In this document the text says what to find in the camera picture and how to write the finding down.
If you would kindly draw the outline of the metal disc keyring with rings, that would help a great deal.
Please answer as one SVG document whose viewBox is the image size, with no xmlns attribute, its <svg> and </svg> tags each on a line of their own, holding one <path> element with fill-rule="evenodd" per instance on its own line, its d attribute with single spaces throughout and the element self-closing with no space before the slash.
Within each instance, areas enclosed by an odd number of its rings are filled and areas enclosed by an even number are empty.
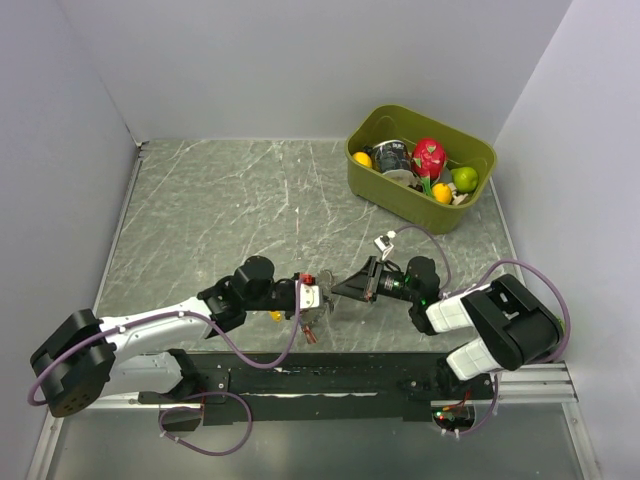
<svg viewBox="0 0 640 480">
<path fill-rule="evenodd" d="M 321 296 L 320 306 L 301 313 L 300 323 L 302 326 L 311 328 L 323 317 L 330 315 L 334 310 L 334 296 L 331 289 L 336 284 L 336 279 L 331 270 L 320 270 L 314 276 L 314 285 L 319 288 Z"/>
</svg>

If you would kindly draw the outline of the red key tag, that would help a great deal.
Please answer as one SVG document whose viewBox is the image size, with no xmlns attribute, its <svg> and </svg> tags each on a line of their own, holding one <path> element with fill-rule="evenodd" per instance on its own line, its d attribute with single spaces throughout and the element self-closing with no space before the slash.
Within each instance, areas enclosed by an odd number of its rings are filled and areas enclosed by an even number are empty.
<svg viewBox="0 0 640 480">
<path fill-rule="evenodd" d="M 308 344 L 313 345 L 317 343 L 317 337 L 309 325 L 302 326 L 301 331 L 304 334 L 306 342 Z"/>
</svg>

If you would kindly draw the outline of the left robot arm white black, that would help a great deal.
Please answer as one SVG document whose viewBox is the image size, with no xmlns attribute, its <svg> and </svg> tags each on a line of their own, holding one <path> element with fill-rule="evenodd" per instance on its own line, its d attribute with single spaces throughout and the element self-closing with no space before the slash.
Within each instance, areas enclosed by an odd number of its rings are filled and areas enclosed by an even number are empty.
<svg viewBox="0 0 640 480">
<path fill-rule="evenodd" d="M 198 378 L 170 346 L 220 337 L 246 364 L 228 334 L 250 312 L 282 312 L 298 321 L 319 307 L 322 294 L 312 276 L 277 280 L 274 264 L 252 256 L 233 274 L 175 305 L 122 316 L 98 317 L 90 309 L 69 315 L 31 355 L 36 376 L 27 402 L 56 418 L 75 414 L 97 399 L 131 391 L 154 391 L 177 402 L 191 399 Z"/>
</svg>

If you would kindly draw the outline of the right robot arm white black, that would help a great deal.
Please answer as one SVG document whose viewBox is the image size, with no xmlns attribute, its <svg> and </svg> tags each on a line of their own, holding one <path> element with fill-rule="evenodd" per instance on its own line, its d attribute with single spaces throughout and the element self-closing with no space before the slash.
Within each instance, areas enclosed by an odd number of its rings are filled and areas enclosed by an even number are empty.
<svg viewBox="0 0 640 480">
<path fill-rule="evenodd" d="M 558 318 L 515 276 L 444 297 L 435 262 L 424 256 L 411 258 L 404 270 L 371 256 L 331 292 L 367 303 L 380 296 L 407 301 L 413 325 L 428 336 L 474 329 L 473 340 L 436 362 L 435 385 L 446 398 L 461 397 L 483 375 L 545 360 L 565 339 Z"/>
</svg>

